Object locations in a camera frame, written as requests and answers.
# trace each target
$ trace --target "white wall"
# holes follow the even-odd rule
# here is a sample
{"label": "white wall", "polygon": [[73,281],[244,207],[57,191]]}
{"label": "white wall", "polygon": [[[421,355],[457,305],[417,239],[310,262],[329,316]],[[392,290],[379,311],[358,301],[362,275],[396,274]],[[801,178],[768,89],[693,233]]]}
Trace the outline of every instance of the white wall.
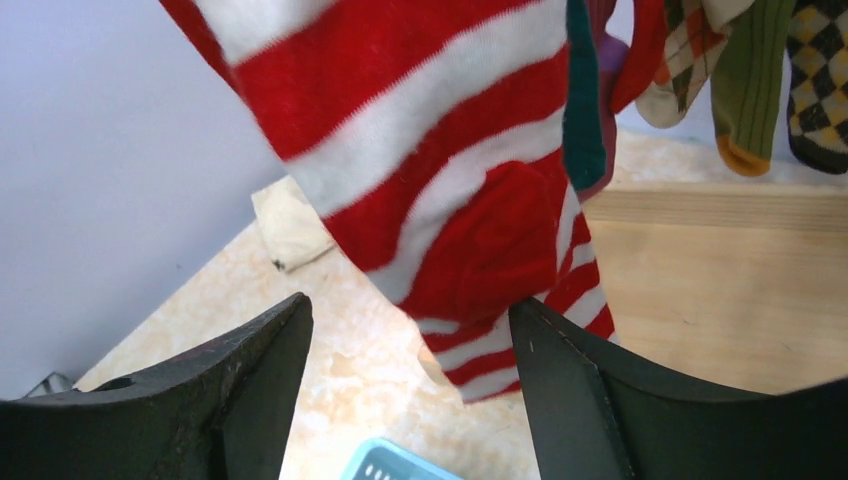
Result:
{"label": "white wall", "polygon": [[[628,44],[630,43],[633,37],[633,2],[631,0],[618,0],[615,13],[607,25],[607,31]],[[781,86],[780,113],[777,117],[777,128],[774,134],[772,161],[795,162],[792,152],[789,150],[789,139],[786,132],[786,99],[789,95],[789,62],[786,58],[784,58],[783,70],[784,81]],[[619,127],[633,131],[661,135],[709,146],[715,145],[713,117],[710,110],[709,83],[704,86],[701,93],[695,99],[695,103],[687,113],[686,118],[675,127],[662,130],[651,127],[642,120],[642,117],[633,105],[622,111],[618,115],[617,120]]]}
{"label": "white wall", "polygon": [[0,2],[0,398],[84,373],[282,175],[158,2]]}

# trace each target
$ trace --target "blue plastic basket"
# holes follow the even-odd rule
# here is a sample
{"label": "blue plastic basket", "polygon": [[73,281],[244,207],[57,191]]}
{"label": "blue plastic basket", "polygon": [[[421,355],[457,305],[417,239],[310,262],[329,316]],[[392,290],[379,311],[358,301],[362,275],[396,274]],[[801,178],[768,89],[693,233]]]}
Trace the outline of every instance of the blue plastic basket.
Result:
{"label": "blue plastic basket", "polygon": [[356,449],[341,480],[462,480],[383,438]]}

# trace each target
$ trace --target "teal sock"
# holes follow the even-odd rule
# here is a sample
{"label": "teal sock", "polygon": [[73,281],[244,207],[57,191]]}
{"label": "teal sock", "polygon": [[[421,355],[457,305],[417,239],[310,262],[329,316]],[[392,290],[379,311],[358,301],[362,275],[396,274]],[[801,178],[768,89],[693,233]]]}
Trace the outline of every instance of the teal sock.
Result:
{"label": "teal sock", "polygon": [[606,174],[606,149],[601,133],[600,74],[585,0],[569,0],[568,103],[562,121],[565,170],[578,192],[591,188]]}

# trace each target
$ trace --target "green sock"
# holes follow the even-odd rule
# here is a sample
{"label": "green sock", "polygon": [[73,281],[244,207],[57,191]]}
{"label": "green sock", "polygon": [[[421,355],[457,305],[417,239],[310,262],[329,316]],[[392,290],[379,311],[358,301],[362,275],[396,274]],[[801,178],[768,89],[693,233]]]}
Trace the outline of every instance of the green sock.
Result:
{"label": "green sock", "polygon": [[598,183],[606,173],[607,153],[601,133],[600,73],[585,0],[566,7],[568,41],[568,103],[562,120],[565,170],[577,191]]}
{"label": "green sock", "polygon": [[755,0],[733,21],[733,33],[712,74],[718,151],[740,175],[769,170],[783,49],[794,8],[795,0]]}

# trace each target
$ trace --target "wooden surface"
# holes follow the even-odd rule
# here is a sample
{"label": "wooden surface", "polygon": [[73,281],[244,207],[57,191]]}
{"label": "wooden surface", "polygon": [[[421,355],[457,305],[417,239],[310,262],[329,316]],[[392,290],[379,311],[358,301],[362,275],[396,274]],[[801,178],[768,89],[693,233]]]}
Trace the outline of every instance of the wooden surface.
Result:
{"label": "wooden surface", "polygon": [[[590,224],[626,348],[766,393],[848,375],[848,235]],[[447,382],[426,347],[419,361]]]}
{"label": "wooden surface", "polygon": [[834,186],[619,182],[586,204],[595,220],[848,233]]}

